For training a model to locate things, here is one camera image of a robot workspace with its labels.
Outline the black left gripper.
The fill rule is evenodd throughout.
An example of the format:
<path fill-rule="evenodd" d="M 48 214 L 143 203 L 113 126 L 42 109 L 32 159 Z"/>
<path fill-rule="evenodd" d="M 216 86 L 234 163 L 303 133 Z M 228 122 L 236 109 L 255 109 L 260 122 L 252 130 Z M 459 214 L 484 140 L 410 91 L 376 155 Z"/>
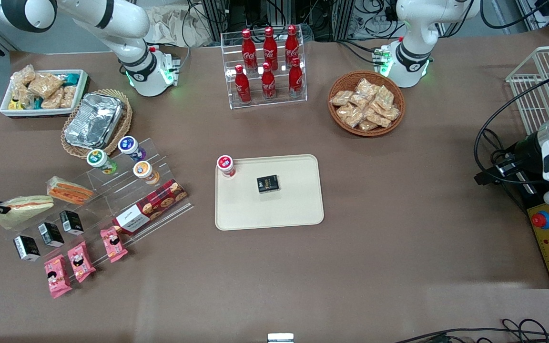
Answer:
<path fill-rule="evenodd" d="M 507 148 L 507 151 L 494 151 L 491 154 L 493 170 L 480 171 L 474 181 L 478 185 L 505 184 L 509 178 L 504 174 L 528 173 L 531 181 L 542 181 L 542 148 L 538 134 L 527 135 Z"/>

